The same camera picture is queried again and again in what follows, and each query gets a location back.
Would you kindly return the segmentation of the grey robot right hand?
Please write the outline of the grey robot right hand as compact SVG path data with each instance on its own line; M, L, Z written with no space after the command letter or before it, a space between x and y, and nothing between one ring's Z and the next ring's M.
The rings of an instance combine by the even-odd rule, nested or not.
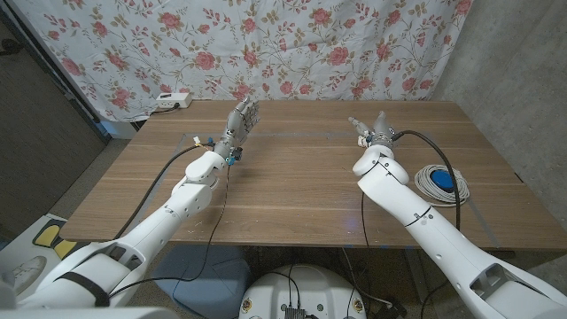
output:
M392 138L395 135L395 131L386 119L384 111L379 113L372 127L367 126L354 117L349 117L348 121L358 133L357 144L360 147L369 148L373 145L382 145L389 149L393 148Z

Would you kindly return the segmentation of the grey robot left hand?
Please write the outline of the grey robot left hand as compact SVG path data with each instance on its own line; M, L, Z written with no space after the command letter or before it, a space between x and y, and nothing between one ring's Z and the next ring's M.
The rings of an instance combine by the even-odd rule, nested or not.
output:
M259 109L259 102L250 97L239 102L229 113L221 138L214 146L214 152L227 158L234 149L241 147L259 121Z

